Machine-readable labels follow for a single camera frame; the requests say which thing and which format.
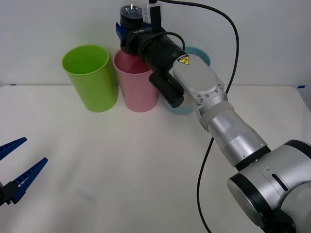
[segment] yellow warning sticker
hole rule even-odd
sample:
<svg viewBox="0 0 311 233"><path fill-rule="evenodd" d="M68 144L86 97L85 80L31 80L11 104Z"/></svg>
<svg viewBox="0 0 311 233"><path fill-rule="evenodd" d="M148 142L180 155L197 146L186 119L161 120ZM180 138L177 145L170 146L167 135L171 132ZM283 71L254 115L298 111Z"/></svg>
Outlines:
<svg viewBox="0 0 311 233"><path fill-rule="evenodd" d="M179 58L178 61L179 61L180 63L182 63L182 64L189 65L189 56L186 55L186 56L184 56L184 57L182 57L182 58Z"/></svg>

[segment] white table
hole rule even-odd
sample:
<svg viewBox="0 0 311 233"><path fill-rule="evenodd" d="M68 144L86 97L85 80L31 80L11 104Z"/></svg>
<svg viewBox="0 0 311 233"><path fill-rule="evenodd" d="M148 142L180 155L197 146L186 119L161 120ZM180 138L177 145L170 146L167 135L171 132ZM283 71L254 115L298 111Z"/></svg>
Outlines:
<svg viewBox="0 0 311 233"><path fill-rule="evenodd" d="M311 114L282 86L234 86L229 99L271 149L311 142ZM43 157L49 162L17 205L0 208L2 233L205 233L195 199L210 136L195 116L160 102L128 110L119 95L109 111L87 111L72 86L0 88L0 145L28 141L0 162L7 183ZM217 145L201 185L213 233L262 233L226 186L236 173Z"/></svg>

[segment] green cup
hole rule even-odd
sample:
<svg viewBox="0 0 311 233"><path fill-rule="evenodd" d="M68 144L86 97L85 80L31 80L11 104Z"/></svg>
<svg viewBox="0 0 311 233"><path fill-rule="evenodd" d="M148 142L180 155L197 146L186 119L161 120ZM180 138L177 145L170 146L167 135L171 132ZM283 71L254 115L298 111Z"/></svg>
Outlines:
<svg viewBox="0 0 311 233"><path fill-rule="evenodd" d="M118 99L108 61L109 53L97 45L74 48L63 58L63 68L85 107L92 112L106 111Z"/></svg>

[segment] pink cup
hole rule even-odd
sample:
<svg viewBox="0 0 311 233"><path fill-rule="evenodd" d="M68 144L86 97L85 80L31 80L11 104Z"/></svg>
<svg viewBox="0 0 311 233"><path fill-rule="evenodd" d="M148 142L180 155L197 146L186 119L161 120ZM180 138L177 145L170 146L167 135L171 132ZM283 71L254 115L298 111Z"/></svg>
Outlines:
<svg viewBox="0 0 311 233"><path fill-rule="evenodd" d="M159 100L159 93L149 82L152 70L139 57L121 50L115 55L113 65L119 76L126 107L139 113L153 109Z"/></svg>

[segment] cable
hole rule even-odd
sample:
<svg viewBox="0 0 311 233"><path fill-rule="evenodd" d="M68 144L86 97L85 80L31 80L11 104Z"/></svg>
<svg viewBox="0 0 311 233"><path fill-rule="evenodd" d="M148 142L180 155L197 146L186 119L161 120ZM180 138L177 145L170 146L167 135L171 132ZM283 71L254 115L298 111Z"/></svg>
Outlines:
<svg viewBox="0 0 311 233"><path fill-rule="evenodd" d="M164 36L164 35L173 35L173 36L176 36L178 39L180 39L181 43L183 44L183 51L185 51L186 43L180 35L178 35L177 33L172 33L172 32L160 32L160 33L153 34L148 39L146 39L144 42L142 42L141 45L139 46L138 53L140 55L143 55L144 51L141 51L141 48L143 48L145 44L151 42L152 40L154 40L157 37Z"/></svg>
<svg viewBox="0 0 311 233"><path fill-rule="evenodd" d="M235 34L235 38L236 38L236 42L237 42L237 47L236 47L236 55L235 55L235 62L234 62L234 66L233 66L233 72L232 72L231 79L229 81L228 87L227 87L227 89L225 91L228 94L229 90L231 88L231 85L233 83L233 79L234 79L236 70L237 70L238 59L239 59L239 52L240 52L240 40L239 40L238 30L237 30L236 26L234 25L233 21L230 19L230 17L227 16L225 13L221 12L220 10L217 10L217 9L215 9L213 7L206 6L206 5L199 4L199 3L192 3L192 2L185 2L185 1L173 1L173 0L158 0L158 1L166 2L166 3L171 3L171 4L179 4L179 5L186 5L186 6L201 7L201 8L204 8L204 9L216 12L216 13L222 15L224 18L226 18L229 21L229 23L231 24L231 26L233 27L233 30L234 30L234 34ZM202 210L201 210L201 204L200 204L200 184L201 184L201 178L202 178L203 170L204 170L204 167L205 167L205 163L206 163L206 160L207 160L208 155L210 153L210 150L212 148L213 142L214 142L214 138L211 139L211 141L209 143L209 146L208 146L208 149L206 151L206 154L205 154L205 157L204 157L201 169L200 169L199 178L198 178L198 184L197 184L197 188L196 188L196 199L197 199L197 205L198 205L198 209L199 209L199 214L200 214L201 220L203 222L203 225L205 226L205 228L206 228L208 233L212 233L212 232L209 229L209 227L207 226L207 224L205 222L205 219L204 219L204 216L203 216L203 213L202 213Z"/></svg>

